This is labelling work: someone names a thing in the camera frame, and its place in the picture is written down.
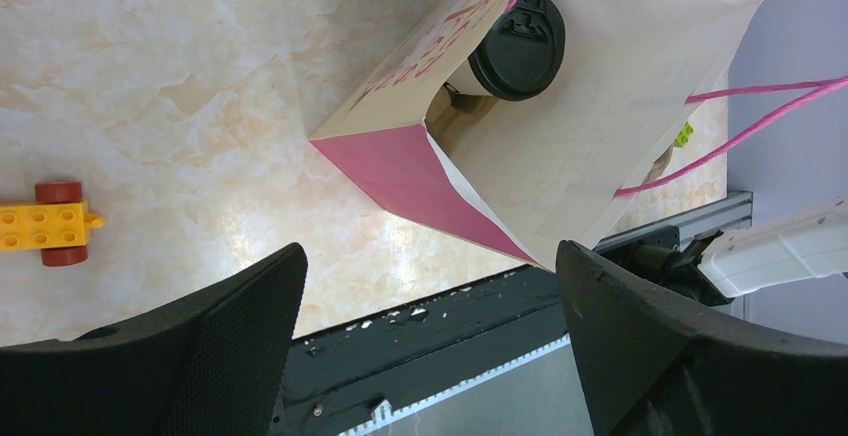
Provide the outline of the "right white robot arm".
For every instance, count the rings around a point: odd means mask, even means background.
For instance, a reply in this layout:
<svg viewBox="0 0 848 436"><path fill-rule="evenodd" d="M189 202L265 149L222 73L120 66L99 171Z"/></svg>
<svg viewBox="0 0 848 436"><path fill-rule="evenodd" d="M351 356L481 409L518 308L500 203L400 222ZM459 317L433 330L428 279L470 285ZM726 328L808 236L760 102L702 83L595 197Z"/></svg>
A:
<svg viewBox="0 0 848 436"><path fill-rule="evenodd" d="M749 228L727 224L686 242L682 223L629 231L595 251L654 284L707 306L760 289L847 271L847 200Z"/></svg>

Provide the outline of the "cream pink paper bag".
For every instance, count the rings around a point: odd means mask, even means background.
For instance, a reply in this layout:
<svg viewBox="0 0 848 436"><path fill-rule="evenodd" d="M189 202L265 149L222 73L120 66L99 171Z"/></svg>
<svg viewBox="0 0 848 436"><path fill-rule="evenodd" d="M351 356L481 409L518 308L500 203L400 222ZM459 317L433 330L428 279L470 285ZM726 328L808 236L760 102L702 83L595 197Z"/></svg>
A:
<svg viewBox="0 0 848 436"><path fill-rule="evenodd" d="M383 209L552 268L562 240L595 245L712 89L762 0L552 0L561 70L498 104L446 155L424 124L437 91L509 0L440 0L311 135Z"/></svg>

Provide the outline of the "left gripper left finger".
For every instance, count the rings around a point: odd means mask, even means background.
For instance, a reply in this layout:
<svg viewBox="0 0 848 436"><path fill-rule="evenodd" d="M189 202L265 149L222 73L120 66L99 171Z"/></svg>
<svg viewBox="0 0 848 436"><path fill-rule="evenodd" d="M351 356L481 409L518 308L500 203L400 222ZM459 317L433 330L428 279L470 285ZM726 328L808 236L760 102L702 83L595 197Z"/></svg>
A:
<svg viewBox="0 0 848 436"><path fill-rule="evenodd" d="M5 435L264 435L307 275L292 243L69 341L1 351Z"/></svg>

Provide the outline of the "white paper cup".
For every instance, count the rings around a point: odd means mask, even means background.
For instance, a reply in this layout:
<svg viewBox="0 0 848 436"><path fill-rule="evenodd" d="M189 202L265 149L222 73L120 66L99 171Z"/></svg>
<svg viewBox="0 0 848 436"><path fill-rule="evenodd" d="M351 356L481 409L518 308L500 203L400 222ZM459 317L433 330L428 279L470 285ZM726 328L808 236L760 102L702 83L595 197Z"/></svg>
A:
<svg viewBox="0 0 848 436"><path fill-rule="evenodd" d="M490 97L492 93L480 82L474 74L468 59L457 67L445 81L444 86L455 94L467 96Z"/></svg>

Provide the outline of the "black cup lid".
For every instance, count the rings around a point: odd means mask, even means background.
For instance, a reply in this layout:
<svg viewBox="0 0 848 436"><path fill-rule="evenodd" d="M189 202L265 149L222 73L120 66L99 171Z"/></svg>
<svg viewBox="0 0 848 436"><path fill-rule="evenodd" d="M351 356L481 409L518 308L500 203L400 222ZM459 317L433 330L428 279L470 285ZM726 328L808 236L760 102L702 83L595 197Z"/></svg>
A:
<svg viewBox="0 0 848 436"><path fill-rule="evenodd" d="M552 0L518 0L468 56L493 97L524 101L543 93L564 59L566 28Z"/></svg>

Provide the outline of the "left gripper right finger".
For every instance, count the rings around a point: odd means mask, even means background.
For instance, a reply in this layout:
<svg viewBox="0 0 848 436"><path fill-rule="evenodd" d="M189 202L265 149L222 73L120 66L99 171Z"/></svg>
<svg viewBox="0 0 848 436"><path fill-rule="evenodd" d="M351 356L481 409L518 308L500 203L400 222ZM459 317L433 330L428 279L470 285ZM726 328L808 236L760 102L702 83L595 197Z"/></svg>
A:
<svg viewBox="0 0 848 436"><path fill-rule="evenodd" d="M573 241L556 258L598 435L843 435L847 348L759 326Z"/></svg>

